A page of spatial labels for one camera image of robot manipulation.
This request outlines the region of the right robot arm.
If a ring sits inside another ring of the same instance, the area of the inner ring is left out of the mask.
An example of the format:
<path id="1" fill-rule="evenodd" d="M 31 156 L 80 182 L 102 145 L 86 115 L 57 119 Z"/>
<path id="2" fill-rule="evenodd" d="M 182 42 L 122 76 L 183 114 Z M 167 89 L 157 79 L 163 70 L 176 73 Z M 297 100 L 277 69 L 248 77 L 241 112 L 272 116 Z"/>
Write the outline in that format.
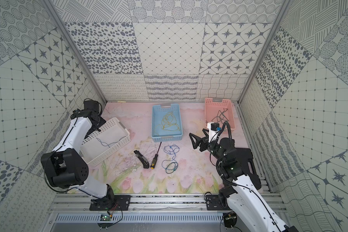
<path id="1" fill-rule="evenodd" d="M 228 208 L 243 221 L 251 232 L 295 232 L 268 205 L 261 196 L 261 181 L 253 164 L 253 155 L 248 148 L 236 148 L 229 135 L 219 138 L 222 131 L 203 130 L 203 138 L 190 133 L 194 149 L 209 151 L 217 160 L 215 167 L 224 183 L 219 190 L 219 204 Z"/>

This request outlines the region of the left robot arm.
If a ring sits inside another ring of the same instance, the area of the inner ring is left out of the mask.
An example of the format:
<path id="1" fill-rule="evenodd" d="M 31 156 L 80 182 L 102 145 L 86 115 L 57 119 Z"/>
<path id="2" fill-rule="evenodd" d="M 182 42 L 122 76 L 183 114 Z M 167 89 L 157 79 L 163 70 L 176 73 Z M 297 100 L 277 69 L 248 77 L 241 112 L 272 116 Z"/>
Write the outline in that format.
<path id="1" fill-rule="evenodd" d="M 98 101 L 84 100 L 84 109 L 73 111 L 70 126 L 58 145 L 41 157 L 45 183 L 51 190 L 67 193 L 77 189 L 92 197 L 93 205 L 115 202 L 112 188 L 89 175 L 89 167 L 80 155 L 84 139 L 106 123 L 101 113 Z"/>

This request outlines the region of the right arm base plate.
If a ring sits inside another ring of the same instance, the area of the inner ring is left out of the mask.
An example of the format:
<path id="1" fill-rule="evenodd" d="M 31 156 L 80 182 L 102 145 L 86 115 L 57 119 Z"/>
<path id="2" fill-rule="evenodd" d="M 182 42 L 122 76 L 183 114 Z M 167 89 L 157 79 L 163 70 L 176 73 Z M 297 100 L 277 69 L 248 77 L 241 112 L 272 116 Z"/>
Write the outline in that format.
<path id="1" fill-rule="evenodd" d="M 230 210 L 230 208 L 220 200 L 218 195 L 207 194 L 204 196 L 208 211 Z"/>

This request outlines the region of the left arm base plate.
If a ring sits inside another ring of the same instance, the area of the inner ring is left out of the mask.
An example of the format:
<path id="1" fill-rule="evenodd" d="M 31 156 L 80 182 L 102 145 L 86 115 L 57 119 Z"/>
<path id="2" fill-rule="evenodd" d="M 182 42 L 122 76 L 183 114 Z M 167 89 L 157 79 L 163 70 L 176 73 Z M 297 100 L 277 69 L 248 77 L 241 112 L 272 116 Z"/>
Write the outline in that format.
<path id="1" fill-rule="evenodd" d="M 92 199 L 90 211 L 112 211 L 122 210 L 127 211 L 130 205 L 131 195 L 115 195 L 113 200 L 108 197 L 102 199 Z"/>

